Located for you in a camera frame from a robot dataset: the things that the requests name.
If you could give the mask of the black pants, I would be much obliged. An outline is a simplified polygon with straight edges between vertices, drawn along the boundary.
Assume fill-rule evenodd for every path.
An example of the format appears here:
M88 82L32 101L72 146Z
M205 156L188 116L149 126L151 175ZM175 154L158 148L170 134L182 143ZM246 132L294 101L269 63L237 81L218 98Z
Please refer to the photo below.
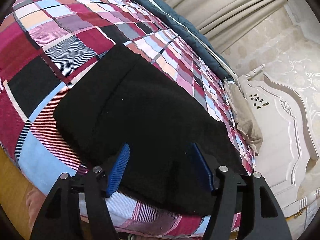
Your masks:
M223 122L181 86L124 45L111 48L60 100L53 117L63 139L88 167L124 144L130 157L119 190L181 215L206 216L215 197L203 188L191 144L208 165L245 174Z

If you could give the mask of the brown pillow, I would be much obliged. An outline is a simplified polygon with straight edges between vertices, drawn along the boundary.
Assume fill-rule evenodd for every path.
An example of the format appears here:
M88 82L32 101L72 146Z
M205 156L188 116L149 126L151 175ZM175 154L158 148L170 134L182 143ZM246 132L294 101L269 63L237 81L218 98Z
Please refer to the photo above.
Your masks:
M223 86L233 113L236 129L253 150L254 155L258 156L263 143L263 135L248 101L233 81L224 79Z

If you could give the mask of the white carved bed footboard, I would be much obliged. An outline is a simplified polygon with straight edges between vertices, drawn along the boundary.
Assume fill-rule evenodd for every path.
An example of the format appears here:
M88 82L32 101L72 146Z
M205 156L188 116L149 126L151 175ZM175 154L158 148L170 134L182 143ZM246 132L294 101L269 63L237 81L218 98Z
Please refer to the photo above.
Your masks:
M308 163L319 161L319 145L302 96L264 72L261 64L240 76L241 88L263 135L255 168L266 179L293 232L315 216L319 188L299 197Z

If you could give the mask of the dark blue quilt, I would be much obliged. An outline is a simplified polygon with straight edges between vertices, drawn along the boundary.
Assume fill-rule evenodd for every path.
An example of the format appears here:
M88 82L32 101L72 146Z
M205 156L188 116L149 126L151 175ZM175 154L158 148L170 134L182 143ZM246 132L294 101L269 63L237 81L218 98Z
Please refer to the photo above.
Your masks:
M219 79L237 81L238 76L231 70L225 59L219 55L207 38L202 35L193 24L183 16L179 15L167 3L162 0L133 0L142 7L153 13L176 34L178 34L193 51L204 61L210 70Z

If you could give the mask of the beige curtain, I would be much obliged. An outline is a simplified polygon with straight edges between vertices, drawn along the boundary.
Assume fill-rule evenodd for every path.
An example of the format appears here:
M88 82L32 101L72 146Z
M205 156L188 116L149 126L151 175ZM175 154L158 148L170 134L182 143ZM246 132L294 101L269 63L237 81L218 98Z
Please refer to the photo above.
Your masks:
M162 0L222 53L287 0Z

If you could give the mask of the plaid bed blanket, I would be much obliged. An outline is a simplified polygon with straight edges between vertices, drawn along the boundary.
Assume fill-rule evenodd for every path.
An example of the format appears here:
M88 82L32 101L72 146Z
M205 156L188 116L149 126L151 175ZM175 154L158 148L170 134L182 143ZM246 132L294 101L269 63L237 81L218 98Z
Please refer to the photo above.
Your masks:
M1 24L1 148L45 196L58 176L87 173L53 117L60 100L114 46L139 54L223 122L246 170L253 151L236 129L223 80L187 43L133 0L10 0ZM107 198L116 230L201 239L211 213L181 215L119 188Z

